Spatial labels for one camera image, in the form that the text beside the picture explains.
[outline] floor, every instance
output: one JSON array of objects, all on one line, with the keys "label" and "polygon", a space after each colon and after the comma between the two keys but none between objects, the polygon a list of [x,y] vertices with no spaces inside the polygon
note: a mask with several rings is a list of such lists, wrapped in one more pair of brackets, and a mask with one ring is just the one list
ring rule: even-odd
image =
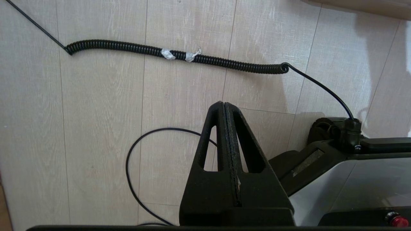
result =
[{"label": "floor", "polygon": [[[299,0],[15,0],[63,44],[112,39],[244,62],[289,62],[335,91],[369,137],[410,136],[411,22]],[[155,128],[200,132],[208,107],[242,108],[267,158],[346,116],[289,72],[259,75],[117,51],[69,56],[0,1],[0,171],[14,231],[155,221],[130,193],[128,149]],[[178,224],[198,137],[148,136],[131,157],[149,208]],[[206,168],[216,166],[209,148]]]}]

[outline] white tape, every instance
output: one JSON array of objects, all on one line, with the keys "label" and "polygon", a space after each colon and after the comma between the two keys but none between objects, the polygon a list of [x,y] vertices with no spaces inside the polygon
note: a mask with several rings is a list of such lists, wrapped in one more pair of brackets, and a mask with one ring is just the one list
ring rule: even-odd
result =
[{"label": "white tape", "polygon": [[164,56],[166,59],[175,59],[175,56],[170,52],[169,49],[161,49],[161,54]]},{"label": "white tape", "polygon": [[187,62],[191,62],[194,60],[194,57],[196,57],[196,55],[200,55],[201,54],[201,47],[199,47],[199,49],[197,50],[196,53],[191,53],[191,52],[186,52],[185,53],[185,60]]}]

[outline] black coiled cord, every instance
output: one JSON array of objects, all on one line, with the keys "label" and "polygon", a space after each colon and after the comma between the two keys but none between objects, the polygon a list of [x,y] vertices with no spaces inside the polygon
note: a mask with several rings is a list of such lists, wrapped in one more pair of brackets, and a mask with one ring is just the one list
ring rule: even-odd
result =
[{"label": "black coiled cord", "polygon": [[[129,42],[118,42],[118,41],[111,41],[111,40],[101,40],[101,39],[93,39],[93,40],[83,40],[74,42],[69,44],[65,47],[65,50],[70,55],[73,55],[76,52],[89,50],[89,49],[109,49],[109,50],[116,50],[116,51],[129,51],[139,54],[145,55],[153,55],[157,57],[164,56],[161,54],[161,48],[153,47],[153,46],[146,46],[140,45],[135,43]],[[183,51],[170,51],[175,59],[177,60],[185,60],[186,53]],[[238,62],[234,60],[228,60],[224,58],[206,56],[206,55],[196,55],[192,62],[209,64],[219,67],[226,67],[238,71],[243,72],[251,72],[251,73],[258,73],[258,74],[285,74],[288,72],[288,66],[284,64],[253,64],[253,63],[246,63],[246,62]]]}]

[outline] red button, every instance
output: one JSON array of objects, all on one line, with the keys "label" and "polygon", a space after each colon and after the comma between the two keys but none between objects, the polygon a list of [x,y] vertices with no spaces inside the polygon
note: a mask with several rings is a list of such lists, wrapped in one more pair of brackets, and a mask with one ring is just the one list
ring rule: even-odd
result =
[{"label": "red button", "polygon": [[390,225],[393,227],[408,227],[408,220],[403,216],[398,216],[391,221]]}]

